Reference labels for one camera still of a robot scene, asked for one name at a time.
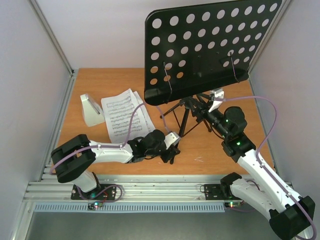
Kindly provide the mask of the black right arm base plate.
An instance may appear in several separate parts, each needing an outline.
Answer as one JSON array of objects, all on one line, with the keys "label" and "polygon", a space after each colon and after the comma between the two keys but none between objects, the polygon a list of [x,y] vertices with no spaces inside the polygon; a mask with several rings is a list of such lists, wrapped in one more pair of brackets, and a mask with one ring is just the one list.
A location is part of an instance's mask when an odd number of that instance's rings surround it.
[{"label": "black right arm base plate", "polygon": [[203,184],[199,190],[204,194],[206,200],[228,201],[233,199],[226,188],[220,184]]}]

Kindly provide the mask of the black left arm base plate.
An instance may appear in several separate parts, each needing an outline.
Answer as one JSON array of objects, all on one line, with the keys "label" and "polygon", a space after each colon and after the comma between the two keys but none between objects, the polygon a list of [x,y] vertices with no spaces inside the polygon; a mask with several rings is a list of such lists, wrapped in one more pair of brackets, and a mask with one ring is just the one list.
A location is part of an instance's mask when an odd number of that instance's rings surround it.
[{"label": "black left arm base plate", "polygon": [[83,192],[76,185],[73,185],[71,191],[71,200],[86,200],[86,201],[115,201],[116,197],[121,194],[121,189],[115,184],[101,184],[97,189],[89,192]]}]

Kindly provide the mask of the white sheet music page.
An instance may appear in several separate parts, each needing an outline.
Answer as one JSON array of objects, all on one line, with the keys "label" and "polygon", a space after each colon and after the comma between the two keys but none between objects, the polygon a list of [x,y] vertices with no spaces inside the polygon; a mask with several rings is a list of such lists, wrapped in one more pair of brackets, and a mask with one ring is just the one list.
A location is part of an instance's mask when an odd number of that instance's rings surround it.
[{"label": "white sheet music page", "polygon": [[129,88],[123,93],[101,99],[106,127],[111,143],[119,144],[129,139],[145,137],[148,128],[142,110],[136,109],[137,99]]},{"label": "white sheet music page", "polygon": [[[143,100],[142,100],[142,98],[140,97],[140,95],[138,94],[137,91],[134,91],[133,94],[134,94],[134,96],[135,96],[138,104],[144,103]],[[143,105],[143,106],[140,107],[140,109],[141,109],[142,114],[143,114],[143,116],[144,116],[145,123],[146,123],[146,126],[147,126],[148,131],[149,131],[149,132],[154,131],[156,128],[155,128],[155,126],[154,126],[154,124],[153,124],[153,122],[152,122],[152,120],[151,120],[151,118],[150,118],[150,115],[149,115],[149,113],[148,113],[148,111],[147,111],[146,106]]]}]

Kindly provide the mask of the black tripod music stand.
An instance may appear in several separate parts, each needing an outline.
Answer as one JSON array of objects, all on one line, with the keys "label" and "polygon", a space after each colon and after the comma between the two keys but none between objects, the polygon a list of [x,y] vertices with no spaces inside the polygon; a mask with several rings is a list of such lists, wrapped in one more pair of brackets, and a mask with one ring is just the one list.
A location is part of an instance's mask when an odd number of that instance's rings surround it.
[{"label": "black tripod music stand", "polygon": [[280,0],[157,9],[144,22],[144,100],[158,106],[245,81]]}]

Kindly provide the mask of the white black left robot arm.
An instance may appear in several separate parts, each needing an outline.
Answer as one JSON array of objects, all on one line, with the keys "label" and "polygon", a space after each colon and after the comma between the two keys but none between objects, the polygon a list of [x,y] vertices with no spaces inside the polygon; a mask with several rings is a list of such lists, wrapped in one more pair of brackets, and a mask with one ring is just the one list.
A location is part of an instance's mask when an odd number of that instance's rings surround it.
[{"label": "white black left robot arm", "polygon": [[164,134],[158,129],[126,143],[96,142],[79,134],[51,152],[50,172],[60,184],[72,183],[89,199],[96,199],[102,188],[96,174],[88,170],[92,164],[134,164],[155,157],[167,163],[180,153],[180,139],[176,132]]}]

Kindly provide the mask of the white grey metronome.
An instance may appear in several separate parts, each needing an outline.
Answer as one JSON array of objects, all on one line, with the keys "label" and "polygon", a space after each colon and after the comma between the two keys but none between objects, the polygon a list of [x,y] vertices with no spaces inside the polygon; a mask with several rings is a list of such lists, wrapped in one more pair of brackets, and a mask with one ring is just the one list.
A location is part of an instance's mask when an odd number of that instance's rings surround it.
[{"label": "white grey metronome", "polygon": [[88,127],[93,127],[105,122],[101,106],[88,94],[80,95],[82,117]]}]

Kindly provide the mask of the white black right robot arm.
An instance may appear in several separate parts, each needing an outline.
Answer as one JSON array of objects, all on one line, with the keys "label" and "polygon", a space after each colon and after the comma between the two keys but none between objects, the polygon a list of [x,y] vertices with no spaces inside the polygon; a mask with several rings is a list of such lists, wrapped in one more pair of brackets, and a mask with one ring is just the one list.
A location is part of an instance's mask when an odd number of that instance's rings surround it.
[{"label": "white black right robot arm", "polygon": [[236,173],[221,179],[220,191],[225,198],[237,197],[245,201],[269,222],[273,232],[282,240],[301,239],[308,228],[312,228],[312,240],[317,238],[313,222],[315,202],[309,196],[301,196],[292,189],[268,165],[260,154],[260,147],[246,136],[245,114],[238,106],[219,111],[226,98],[203,93],[197,95],[192,114],[197,121],[207,121],[223,139],[225,154],[245,169],[262,189],[251,187]]}]

